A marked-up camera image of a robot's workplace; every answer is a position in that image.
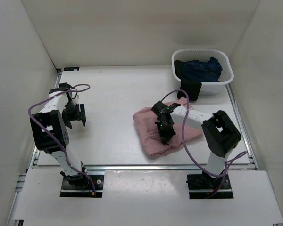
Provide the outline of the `pink trousers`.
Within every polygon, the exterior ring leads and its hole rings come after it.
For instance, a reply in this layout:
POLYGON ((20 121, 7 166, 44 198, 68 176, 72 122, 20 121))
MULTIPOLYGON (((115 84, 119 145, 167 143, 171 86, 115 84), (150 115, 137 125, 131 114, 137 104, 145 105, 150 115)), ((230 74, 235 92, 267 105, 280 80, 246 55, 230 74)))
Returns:
POLYGON ((133 115, 134 125, 144 152, 151 157, 167 156, 183 147, 182 124, 174 124, 175 135, 167 144, 162 144, 156 115, 151 107, 145 107, 133 115))

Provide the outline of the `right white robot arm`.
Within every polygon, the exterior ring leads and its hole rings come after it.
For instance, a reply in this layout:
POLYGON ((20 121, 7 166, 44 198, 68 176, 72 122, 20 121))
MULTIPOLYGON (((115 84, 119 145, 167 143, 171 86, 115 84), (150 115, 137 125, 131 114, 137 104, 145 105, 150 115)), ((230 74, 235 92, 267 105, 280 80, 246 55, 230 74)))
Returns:
POLYGON ((181 137, 183 146, 188 152, 184 138, 186 126, 203 131, 207 145, 211 151, 208 163, 203 168, 189 153, 189 157, 195 165, 202 170, 202 182, 207 188, 215 187, 221 177, 224 177, 229 163, 227 159, 232 150, 241 140, 241 134, 231 121, 225 111, 219 110, 216 113, 204 113, 188 109, 186 106, 173 103, 170 106, 161 101, 154 104, 151 109, 157 116, 157 125, 160 141, 166 144, 175 135, 174 124, 181 124, 181 137))

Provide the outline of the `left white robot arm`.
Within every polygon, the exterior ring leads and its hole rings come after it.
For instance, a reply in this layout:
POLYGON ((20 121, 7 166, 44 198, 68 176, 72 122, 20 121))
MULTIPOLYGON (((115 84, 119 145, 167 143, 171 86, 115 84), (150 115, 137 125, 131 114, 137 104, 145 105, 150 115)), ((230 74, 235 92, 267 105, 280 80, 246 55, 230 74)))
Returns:
POLYGON ((52 156, 63 168, 61 175, 72 186, 85 188, 90 183, 87 169, 70 150, 68 128, 71 122, 86 124, 84 104, 80 104, 77 90, 79 85, 61 83, 49 91, 49 98, 29 107, 28 114, 36 148, 52 156))

